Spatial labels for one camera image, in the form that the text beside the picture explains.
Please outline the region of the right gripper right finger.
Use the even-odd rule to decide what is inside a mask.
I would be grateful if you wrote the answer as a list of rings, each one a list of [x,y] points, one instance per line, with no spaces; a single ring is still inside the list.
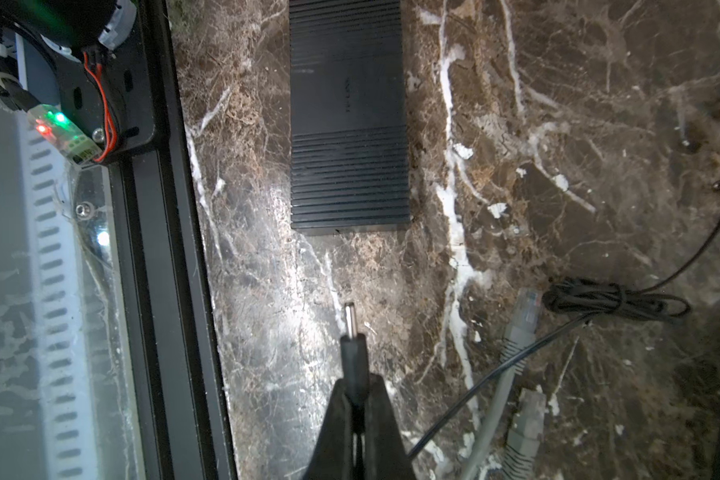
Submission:
[[[383,378],[371,374],[363,406],[363,478],[410,479],[416,476],[408,458]]]

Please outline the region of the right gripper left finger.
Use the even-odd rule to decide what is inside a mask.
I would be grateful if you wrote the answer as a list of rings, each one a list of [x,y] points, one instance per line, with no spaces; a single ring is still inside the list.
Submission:
[[[346,382],[335,382],[304,479],[353,479],[353,404]]]

